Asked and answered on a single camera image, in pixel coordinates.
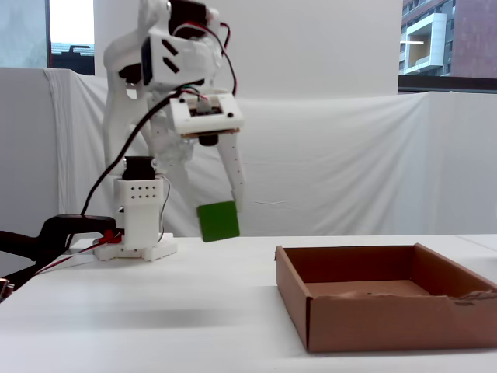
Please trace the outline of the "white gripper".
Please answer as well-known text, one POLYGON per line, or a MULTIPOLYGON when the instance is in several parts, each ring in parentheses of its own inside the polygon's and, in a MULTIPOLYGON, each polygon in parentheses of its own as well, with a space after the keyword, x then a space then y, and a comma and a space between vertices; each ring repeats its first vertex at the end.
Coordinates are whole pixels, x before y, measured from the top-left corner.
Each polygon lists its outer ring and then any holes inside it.
MULTIPOLYGON (((150 90, 171 91, 182 85, 204 81, 217 70, 217 51, 198 40, 149 34, 141 47, 143 84, 150 90)), ((162 224, 191 225, 194 200, 186 170, 192 160, 195 142, 175 131, 172 117, 159 110, 150 120, 151 154, 157 172, 165 182, 162 224)), ((237 134, 220 134, 217 150, 221 157, 231 195, 238 213, 245 196, 245 174, 237 134)))

